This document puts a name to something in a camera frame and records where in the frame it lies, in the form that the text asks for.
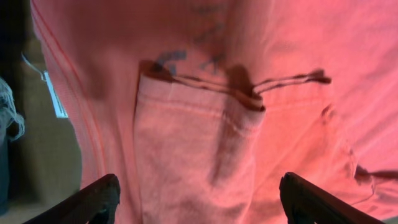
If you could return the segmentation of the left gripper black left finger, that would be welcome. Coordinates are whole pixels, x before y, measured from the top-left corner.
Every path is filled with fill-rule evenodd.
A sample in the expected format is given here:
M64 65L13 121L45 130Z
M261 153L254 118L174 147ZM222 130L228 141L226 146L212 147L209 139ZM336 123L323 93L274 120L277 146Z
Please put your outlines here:
M114 224L120 194L117 176L106 174L24 224Z

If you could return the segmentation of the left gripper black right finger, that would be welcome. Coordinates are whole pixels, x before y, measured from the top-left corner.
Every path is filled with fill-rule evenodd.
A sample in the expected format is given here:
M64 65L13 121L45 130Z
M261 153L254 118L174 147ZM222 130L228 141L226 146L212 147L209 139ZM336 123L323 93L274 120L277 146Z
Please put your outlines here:
M382 224L293 172L281 178L279 190L288 224Z

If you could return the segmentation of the orange red t-shirt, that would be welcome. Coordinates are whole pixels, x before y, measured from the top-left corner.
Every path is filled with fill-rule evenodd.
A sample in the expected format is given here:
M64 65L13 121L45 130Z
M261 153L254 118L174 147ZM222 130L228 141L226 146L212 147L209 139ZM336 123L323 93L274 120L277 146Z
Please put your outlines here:
M82 157L118 223L285 223L294 172L397 215L396 1L31 2Z

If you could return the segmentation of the folded navy blue shirt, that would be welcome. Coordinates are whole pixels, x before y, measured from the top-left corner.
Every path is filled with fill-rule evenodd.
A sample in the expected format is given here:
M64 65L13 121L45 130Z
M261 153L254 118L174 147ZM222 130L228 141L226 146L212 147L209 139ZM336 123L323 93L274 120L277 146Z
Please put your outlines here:
M1 215L8 210L9 143L25 133L25 121L17 112L13 89L26 39L26 15L24 1L1 0Z

